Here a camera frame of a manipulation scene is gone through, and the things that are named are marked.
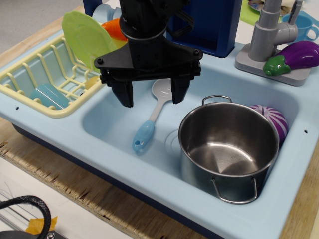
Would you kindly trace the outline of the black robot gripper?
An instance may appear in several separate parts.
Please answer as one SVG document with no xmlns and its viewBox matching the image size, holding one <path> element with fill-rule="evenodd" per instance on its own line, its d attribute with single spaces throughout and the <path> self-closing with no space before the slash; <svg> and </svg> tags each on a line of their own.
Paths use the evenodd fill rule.
<svg viewBox="0 0 319 239">
<path fill-rule="evenodd" d="M 168 40 L 164 32 L 123 31 L 127 44 L 95 59 L 102 81 L 123 106 L 134 106 L 132 81 L 169 78 L 172 101 L 178 104 L 184 100 L 190 81 L 200 75 L 203 52 Z"/>
</svg>

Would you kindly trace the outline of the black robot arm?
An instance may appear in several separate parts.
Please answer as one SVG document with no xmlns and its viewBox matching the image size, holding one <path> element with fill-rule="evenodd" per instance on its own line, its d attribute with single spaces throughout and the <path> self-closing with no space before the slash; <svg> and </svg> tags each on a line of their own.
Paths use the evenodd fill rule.
<svg viewBox="0 0 319 239">
<path fill-rule="evenodd" d="M 176 44 L 165 37 L 169 19 L 184 18 L 187 27 L 180 35 L 193 29 L 193 19 L 183 11 L 188 0 L 122 0 L 120 30 L 128 43 L 118 50 L 99 56 L 95 67 L 101 81 L 112 88 L 121 104 L 131 108 L 133 81 L 169 78 L 172 100 L 183 101 L 190 81 L 201 72 L 199 49 Z"/>
</svg>

